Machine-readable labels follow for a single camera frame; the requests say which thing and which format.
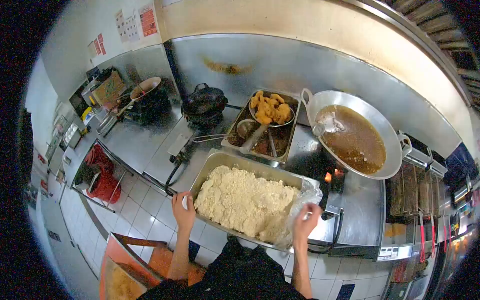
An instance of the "plastic wrap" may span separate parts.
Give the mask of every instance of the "plastic wrap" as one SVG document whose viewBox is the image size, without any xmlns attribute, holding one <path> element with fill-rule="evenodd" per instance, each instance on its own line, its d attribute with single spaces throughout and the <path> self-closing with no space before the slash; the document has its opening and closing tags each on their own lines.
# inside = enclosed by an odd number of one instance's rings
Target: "plastic wrap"
<svg viewBox="0 0 480 300">
<path fill-rule="evenodd" d="M 293 244 L 293 224 L 295 218 L 299 214 L 300 210 L 303 208 L 303 205 L 310 202 L 318 205 L 322 200 L 322 196 L 322 190 L 320 190 L 318 184 L 314 185 L 311 181 L 306 180 L 304 177 L 302 177 L 301 190 L 299 191 L 297 199 L 292 204 L 290 212 L 287 216 L 286 230 L 284 231 L 285 234 L 279 236 L 277 238 L 277 241 L 275 242 L 275 245 L 279 249 L 287 250 L 291 248 Z"/>
</svg>

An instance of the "paper notice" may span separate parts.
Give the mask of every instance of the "paper notice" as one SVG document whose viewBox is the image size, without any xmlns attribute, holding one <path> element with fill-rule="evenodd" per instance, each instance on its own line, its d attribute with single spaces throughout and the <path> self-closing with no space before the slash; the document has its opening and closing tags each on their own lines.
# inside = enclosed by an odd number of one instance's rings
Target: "paper notice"
<svg viewBox="0 0 480 300">
<path fill-rule="evenodd" d="M 155 17 L 153 15 L 153 4 L 149 3 L 145 6 L 142 6 L 138 10 L 140 15 L 140 23 L 142 24 L 142 30 L 144 36 L 149 36 L 156 33 Z"/>
<path fill-rule="evenodd" d="M 105 51 L 105 47 L 103 46 L 103 43 L 100 43 L 100 49 L 102 49 L 102 54 L 105 55 L 107 52 Z"/>
<path fill-rule="evenodd" d="M 121 10 L 119 10 L 115 14 L 115 24 L 117 25 L 117 31 L 120 35 L 121 42 L 128 42 L 127 29 L 125 28 L 125 20 L 123 18 L 123 12 Z"/>
<path fill-rule="evenodd" d="M 87 46 L 87 49 L 88 49 L 88 55 L 90 56 L 90 58 L 94 58 L 96 56 L 96 50 L 95 50 L 94 43 L 90 42 L 90 44 L 88 44 L 88 46 Z"/>
<path fill-rule="evenodd" d="M 94 45 L 95 45 L 96 53 L 97 53 L 97 54 L 102 53 L 102 51 L 100 50 L 100 45 L 98 44 L 98 40 L 95 39 L 95 40 L 93 41 L 93 43 L 94 43 Z"/>
<path fill-rule="evenodd" d="M 125 27 L 127 29 L 128 39 L 130 42 L 136 42 L 140 40 L 138 35 L 137 22 L 135 21 L 135 16 L 129 16 L 125 19 Z"/>
</svg>

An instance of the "hand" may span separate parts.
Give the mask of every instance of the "hand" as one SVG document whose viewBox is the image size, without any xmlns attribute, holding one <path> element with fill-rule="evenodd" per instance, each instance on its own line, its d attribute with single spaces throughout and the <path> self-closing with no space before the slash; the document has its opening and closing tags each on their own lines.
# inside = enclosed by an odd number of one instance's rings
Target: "hand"
<svg viewBox="0 0 480 300">
<path fill-rule="evenodd" d="M 303 205 L 298 216 L 293 223 L 293 248 L 295 252 L 306 251 L 308 236 L 318 224 L 318 218 L 322 214 L 322 209 L 314 204 L 307 203 Z"/>
<path fill-rule="evenodd" d="M 184 196 L 188 196 L 188 210 L 183 208 L 182 205 L 182 199 Z M 190 192 L 181 192 L 173 195 L 172 210 L 173 215 L 179 225 L 179 233 L 188 233 L 188 235 L 190 235 L 193 223 L 195 222 L 195 208 L 193 207 L 193 199 Z"/>
</svg>

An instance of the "red handle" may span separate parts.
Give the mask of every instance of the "red handle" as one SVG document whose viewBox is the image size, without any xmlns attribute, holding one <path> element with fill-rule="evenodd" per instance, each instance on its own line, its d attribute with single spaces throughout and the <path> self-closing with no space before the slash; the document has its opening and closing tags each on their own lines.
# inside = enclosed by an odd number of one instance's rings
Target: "red handle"
<svg viewBox="0 0 480 300">
<path fill-rule="evenodd" d="M 420 262 L 423 263 L 425 261 L 425 231 L 423 230 L 423 225 L 420 226 L 420 235 L 421 235 Z"/>
<path fill-rule="evenodd" d="M 444 225 L 444 252 L 447 253 L 447 227 Z"/>
<path fill-rule="evenodd" d="M 432 218 L 432 258 L 435 257 L 435 226 Z"/>
</svg>

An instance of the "frying oil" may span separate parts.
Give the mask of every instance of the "frying oil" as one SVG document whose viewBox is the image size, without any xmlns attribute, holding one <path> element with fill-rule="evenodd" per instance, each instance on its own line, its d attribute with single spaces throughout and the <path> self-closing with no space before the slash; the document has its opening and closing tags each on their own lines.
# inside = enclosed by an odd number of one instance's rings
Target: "frying oil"
<svg viewBox="0 0 480 300">
<path fill-rule="evenodd" d="M 386 150 L 378 131 L 361 114 L 342 105 L 321 109 L 316 122 L 334 120 L 336 130 L 327 130 L 323 142 L 342 161 L 364 174 L 373 174 L 385 163 Z"/>
</svg>

